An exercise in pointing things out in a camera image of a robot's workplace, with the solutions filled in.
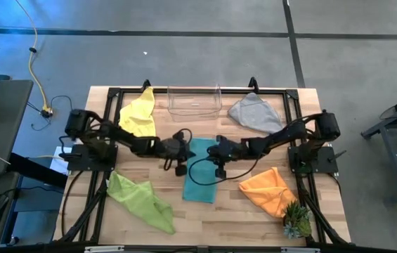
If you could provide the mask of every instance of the orange cloth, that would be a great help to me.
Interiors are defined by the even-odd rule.
[[[278,218],[284,217],[287,204],[296,200],[275,167],[239,183],[239,189],[256,206]]]

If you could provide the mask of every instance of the desk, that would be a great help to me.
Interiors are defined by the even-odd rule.
[[[0,157],[11,163],[8,166],[0,160],[0,193],[16,188],[20,175],[59,187],[65,185],[65,175],[11,152],[31,89],[31,81],[0,81]],[[11,199],[13,196],[14,192],[9,193]],[[17,215],[14,205],[15,200],[9,201],[0,220],[0,242],[9,242]]]
[[[109,87],[92,86],[86,103],[86,109],[103,116]],[[321,112],[315,89],[298,89],[303,115]],[[123,105],[128,105],[139,94],[124,95]],[[222,134],[234,141],[242,137],[263,136],[246,129],[227,117],[228,109],[244,95],[223,94],[223,108],[218,119],[201,122],[174,122],[167,110],[167,95],[155,94],[155,119],[157,135],[163,139],[171,137],[181,128],[189,128],[194,137],[215,138]],[[260,95],[278,112],[285,125],[285,111],[282,99],[277,95]],[[230,162],[226,165],[228,176],[236,176],[252,166],[253,161]],[[176,234],[168,235],[146,225],[128,213],[110,197],[105,202],[103,223],[99,243],[102,245],[232,245],[232,246],[302,246],[303,238],[288,240],[283,234],[281,219],[267,215],[253,205],[238,189],[238,183],[259,174],[271,167],[277,167],[287,185],[297,195],[294,175],[289,171],[287,145],[271,151],[259,160],[255,169],[245,177],[218,184],[216,202],[207,204],[182,200],[184,176],[176,177],[174,169],[164,171],[164,161],[139,158],[128,148],[119,146],[116,172],[125,175],[134,182],[151,181],[156,195],[171,204],[174,210]],[[70,184],[73,176],[67,180]],[[91,172],[84,172],[75,185],[67,201],[65,227],[68,229],[81,214],[86,203]],[[331,225],[349,241],[344,208],[337,184],[326,174],[316,174],[315,184],[318,190],[320,209]],[[91,215],[87,240],[95,222],[95,213]],[[315,227],[314,238],[317,238]],[[60,238],[60,215],[56,224],[54,239]]]

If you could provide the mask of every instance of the green cloth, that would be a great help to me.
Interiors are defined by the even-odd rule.
[[[169,203],[153,193],[151,182],[133,183],[113,171],[109,177],[107,192],[129,212],[149,225],[169,234],[175,233],[173,210]]]

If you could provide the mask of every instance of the white paper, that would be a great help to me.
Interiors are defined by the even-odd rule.
[[[59,156],[61,152],[62,152],[61,147],[56,147],[54,156]],[[64,152],[70,153],[72,152],[72,148],[64,148]],[[69,164],[68,162],[61,159],[52,159],[50,169],[62,173],[64,175],[68,175],[70,174],[69,171],[67,170],[68,164]]]

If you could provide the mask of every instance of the fabric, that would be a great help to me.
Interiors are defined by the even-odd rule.
[[[296,200],[275,167],[239,183],[239,189],[256,206],[278,218],[284,217],[286,206]]]
[[[175,233],[173,210],[167,202],[153,193],[149,181],[133,183],[113,171],[109,177],[107,192],[110,197],[147,224],[169,234]]]
[[[202,158],[206,158],[207,148],[216,145],[217,142],[210,138],[193,138],[190,143],[190,151],[194,152],[196,156],[188,158],[187,170],[188,173],[190,165]],[[199,183],[212,183],[215,182],[215,169],[217,166],[210,161],[201,161],[193,166],[192,177]],[[190,179],[189,175],[184,179],[183,199],[188,201],[198,201],[214,203],[217,192],[217,185],[213,186],[200,186]]]
[[[266,133],[275,133],[282,129],[280,118],[268,102],[264,102],[255,93],[248,93],[228,111],[230,117],[249,129]]]
[[[151,116],[154,107],[153,88],[148,87],[140,97],[120,110],[119,125],[137,137],[156,136],[155,121]]]

